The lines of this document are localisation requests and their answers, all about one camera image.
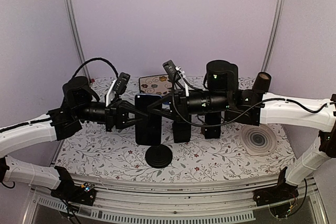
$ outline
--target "coaster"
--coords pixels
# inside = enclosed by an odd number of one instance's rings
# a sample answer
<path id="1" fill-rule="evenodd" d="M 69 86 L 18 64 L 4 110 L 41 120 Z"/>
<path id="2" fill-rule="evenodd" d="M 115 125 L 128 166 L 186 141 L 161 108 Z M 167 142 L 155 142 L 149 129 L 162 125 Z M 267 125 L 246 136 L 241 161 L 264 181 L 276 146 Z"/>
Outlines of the coaster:
<path id="1" fill-rule="evenodd" d="M 277 147 L 277 137 L 267 125 L 243 126 L 240 139 L 246 151 L 251 156 L 266 156 L 271 154 Z"/>
<path id="2" fill-rule="evenodd" d="M 168 94 L 172 88 L 172 84 L 168 79 L 168 75 L 146 76 L 139 78 L 140 93 L 159 94 L 164 96 Z"/>

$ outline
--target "black stand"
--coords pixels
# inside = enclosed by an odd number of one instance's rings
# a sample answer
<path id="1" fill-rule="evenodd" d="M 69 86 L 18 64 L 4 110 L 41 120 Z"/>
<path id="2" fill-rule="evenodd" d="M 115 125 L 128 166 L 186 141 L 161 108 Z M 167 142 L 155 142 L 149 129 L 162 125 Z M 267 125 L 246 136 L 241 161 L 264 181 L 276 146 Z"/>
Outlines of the black stand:
<path id="1" fill-rule="evenodd" d="M 173 153 L 169 147 L 160 144 L 151 146 L 145 154 L 146 162 L 153 168 L 165 168 L 170 165 L 173 160 Z"/>

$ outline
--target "table surface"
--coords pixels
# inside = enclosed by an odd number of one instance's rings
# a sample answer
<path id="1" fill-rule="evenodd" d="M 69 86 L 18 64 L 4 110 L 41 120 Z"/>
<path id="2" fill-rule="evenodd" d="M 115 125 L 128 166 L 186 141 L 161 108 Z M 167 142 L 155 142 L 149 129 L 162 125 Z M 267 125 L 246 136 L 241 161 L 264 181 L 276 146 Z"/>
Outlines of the table surface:
<path id="1" fill-rule="evenodd" d="M 188 79 L 192 85 L 202 87 L 203 77 Z M 239 88 L 251 88 L 253 81 L 252 78 L 239 78 Z M 111 82 L 112 79 L 98 78 L 92 84 L 102 100 Z M 122 98 L 133 103 L 137 93 L 138 79 L 131 79 Z M 279 124 L 269 125 L 277 138 L 276 149 L 267 156 L 251 156 L 240 141 L 241 124 L 222 126 L 220 139 L 213 140 L 204 139 L 201 129 L 192 127 L 191 141 L 175 144 L 172 121 L 165 118 L 162 121 L 162 143 L 173 152 L 173 161 L 166 168 L 152 168 L 145 162 L 144 154 L 148 146 L 135 143 L 134 127 L 106 132 L 104 125 L 95 123 L 84 123 L 80 132 L 64 141 L 56 165 L 65 167 L 71 174 L 83 176 L 173 183 L 272 175 L 295 160 L 287 136 Z"/>

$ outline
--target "black phone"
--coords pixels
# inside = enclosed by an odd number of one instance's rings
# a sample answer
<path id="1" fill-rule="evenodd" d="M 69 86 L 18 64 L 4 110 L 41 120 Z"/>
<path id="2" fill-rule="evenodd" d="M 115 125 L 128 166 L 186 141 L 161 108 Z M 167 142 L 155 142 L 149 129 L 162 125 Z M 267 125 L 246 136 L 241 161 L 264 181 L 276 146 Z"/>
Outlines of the black phone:
<path id="1" fill-rule="evenodd" d="M 162 116 L 148 113 L 147 107 L 161 99 L 158 94 L 137 94 L 134 99 L 135 108 L 148 114 L 148 119 L 135 125 L 135 142 L 139 145 L 160 145 Z M 162 104 L 155 107 L 161 110 Z"/>

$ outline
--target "black cable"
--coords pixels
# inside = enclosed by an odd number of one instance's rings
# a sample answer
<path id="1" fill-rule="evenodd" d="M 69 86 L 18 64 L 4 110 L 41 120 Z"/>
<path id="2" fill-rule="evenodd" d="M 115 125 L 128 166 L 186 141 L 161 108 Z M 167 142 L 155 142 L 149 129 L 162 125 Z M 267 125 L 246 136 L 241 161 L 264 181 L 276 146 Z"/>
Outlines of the black cable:
<path id="1" fill-rule="evenodd" d="M 82 65 L 80 65 L 79 66 L 79 68 L 76 70 L 76 72 L 73 74 L 73 76 L 72 76 L 72 78 L 74 78 L 77 74 L 78 74 L 78 72 L 86 65 L 86 64 L 88 64 L 88 63 L 90 63 L 90 62 L 92 62 L 92 61 L 96 61 L 96 60 L 100 60 L 100 61 L 103 61 L 103 62 L 105 62 L 107 65 L 109 65 L 111 68 L 112 68 L 112 70 L 114 71 L 114 74 L 116 75 L 116 77 L 118 78 L 118 72 L 117 72 L 117 70 L 116 70 L 116 68 L 114 67 L 114 65 L 111 63 L 111 62 L 109 62 L 107 59 L 104 59 L 104 58 L 92 58 L 92 59 L 89 59 L 89 60 L 87 60 L 87 61 L 85 61 Z"/>
<path id="2" fill-rule="evenodd" d="M 201 121 L 202 123 L 206 124 L 202 119 L 200 119 L 199 114 L 197 114 L 197 119 Z"/>
<path id="3" fill-rule="evenodd" d="M 30 121 L 30 122 L 18 123 L 18 124 L 15 124 L 15 125 L 12 125 L 12 126 L 9 126 L 9 127 L 3 128 L 3 129 L 0 129 L 0 133 L 3 133 L 5 131 L 10 131 L 10 130 L 13 130 L 13 129 L 16 129 L 16 128 L 19 128 L 19 127 L 22 127 L 22 126 L 30 125 L 30 124 L 47 122 L 50 119 L 51 118 L 48 117 L 48 118 L 44 118 L 44 119 L 40 119 L 40 120 L 34 120 L 34 121 Z"/>
<path id="4" fill-rule="evenodd" d="M 12 186 L 7 186 L 7 185 L 5 185 L 3 182 L 1 182 L 1 184 L 2 184 L 4 187 L 8 188 L 8 189 L 13 189 L 13 188 L 15 187 L 15 182 L 14 182 L 14 181 L 13 181 L 13 185 L 12 185 Z"/>
<path id="5" fill-rule="evenodd" d="M 12 125 L 12 126 L 9 126 L 9 127 L 3 128 L 3 129 L 0 129 L 0 133 L 3 133 L 5 131 L 10 131 L 10 130 L 13 130 L 13 129 L 16 129 L 16 128 L 19 128 L 19 127 L 25 126 L 25 125 L 29 125 L 29 123 L 28 122 L 18 123 L 18 124 L 15 124 L 15 125 Z"/>
<path id="6" fill-rule="evenodd" d="M 78 224 L 81 224 L 80 220 L 78 219 L 77 215 L 75 214 L 75 212 L 71 209 L 71 204 L 69 202 L 67 202 L 68 205 L 68 214 L 69 214 L 69 210 L 72 213 L 72 215 L 74 216 L 74 218 L 76 219 L 76 221 L 78 222 Z"/>
<path id="7" fill-rule="evenodd" d="M 175 82 L 182 90 L 185 90 L 182 84 L 179 83 L 179 81 Z"/>
<path id="8" fill-rule="evenodd" d="M 34 120 L 34 121 L 30 121 L 30 124 L 34 124 L 34 123 L 43 123 L 43 122 L 48 122 L 51 120 L 51 117 L 48 118 L 44 118 L 44 119 L 40 119 L 40 120 Z"/>
<path id="9" fill-rule="evenodd" d="M 184 82 L 188 85 L 189 88 L 194 89 L 194 90 L 196 90 L 196 91 L 203 91 L 203 89 L 199 89 L 199 88 L 197 88 L 197 87 L 192 86 L 192 85 L 187 81 L 187 79 L 183 78 L 183 80 L 184 80 Z"/>
<path id="10" fill-rule="evenodd" d="M 299 206 L 299 208 L 296 209 L 295 212 L 290 213 L 288 216 L 292 216 L 292 215 L 296 214 L 296 213 L 301 209 L 301 207 L 303 206 L 303 203 L 305 203 L 305 200 L 306 200 L 306 197 L 307 197 L 308 185 L 307 185 L 307 181 L 306 181 L 306 179 L 304 179 L 304 180 L 305 180 L 304 183 L 305 183 L 305 185 L 306 185 L 306 190 L 304 191 L 304 198 L 303 198 L 303 200 L 302 200 L 302 203 L 301 203 L 301 205 Z"/>
<path id="11" fill-rule="evenodd" d="M 67 207 L 67 212 L 68 212 L 68 215 L 70 216 L 70 212 L 72 213 L 72 215 L 74 216 L 74 218 L 76 219 L 76 221 L 78 222 L 78 224 L 81 224 L 80 220 L 78 219 L 77 215 L 75 214 L 75 212 L 72 210 L 72 205 L 69 203 L 69 201 L 64 201 L 61 196 L 56 193 L 54 190 L 51 190 L 50 188 L 46 187 L 47 189 L 49 189 L 51 192 L 53 192 L 62 202 L 63 204 Z M 69 217 L 69 220 L 72 224 L 75 224 L 74 221 L 71 219 L 72 217 Z"/>
<path id="12" fill-rule="evenodd" d="M 305 107 L 303 104 L 299 103 L 298 101 L 295 101 L 295 100 L 292 100 L 292 99 L 287 99 L 287 102 L 292 102 L 292 103 L 295 103 L 296 105 L 299 105 L 301 108 L 303 108 L 304 110 L 310 112 L 310 113 L 313 113 L 313 114 L 316 114 L 316 113 L 319 113 L 324 107 L 326 107 L 328 105 L 328 103 L 325 103 L 324 105 L 321 106 L 321 108 L 319 108 L 318 110 L 311 110 L 307 107 Z"/>
<path id="13" fill-rule="evenodd" d="M 318 113 L 320 112 L 325 106 L 328 105 L 328 103 L 325 103 L 324 105 L 321 106 L 321 108 L 319 108 L 318 110 L 311 110 L 307 107 L 305 107 L 304 105 L 302 105 L 301 103 L 297 102 L 297 101 L 294 101 L 294 100 L 290 100 L 290 99 L 285 99 L 285 98 L 269 98 L 269 99 L 265 99 L 265 100 L 262 100 L 254 105 L 252 105 L 251 107 L 249 107 L 247 110 L 243 111 L 241 114 L 239 114 L 238 116 L 236 116 L 235 118 L 233 118 L 232 120 L 228 121 L 228 122 L 225 122 L 225 123 L 221 123 L 221 124 L 214 124 L 214 125 L 202 125 L 202 124 L 195 124 L 195 123 L 192 123 L 192 122 L 189 122 L 187 119 L 185 119 L 181 114 L 180 112 L 177 110 L 176 108 L 176 105 L 175 105 L 175 90 L 174 90 L 174 83 L 175 83 L 175 78 L 176 78 L 176 75 L 177 75 L 177 72 L 175 73 L 174 75 L 174 78 L 173 78 L 173 83 L 172 83 L 172 101 L 173 101 L 173 107 L 176 111 L 176 113 L 181 117 L 181 119 L 192 125 L 192 126 L 195 126 L 195 127 L 218 127 L 218 126 L 223 126 L 223 125 L 226 125 L 226 124 L 230 124 L 230 123 L 233 123 L 234 121 L 236 121 L 238 118 L 240 118 L 241 116 L 243 116 L 244 114 L 246 114 L 248 111 L 250 111 L 251 109 L 253 109 L 254 107 L 258 106 L 258 105 L 261 105 L 265 102 L 270 102 L 270 101 L 287 101 L 287 102 L 293 102 L 297 105 L 299 105 L 301 108 L 303 108 L 304 110 L 310 112 L 310 113 Z"/>

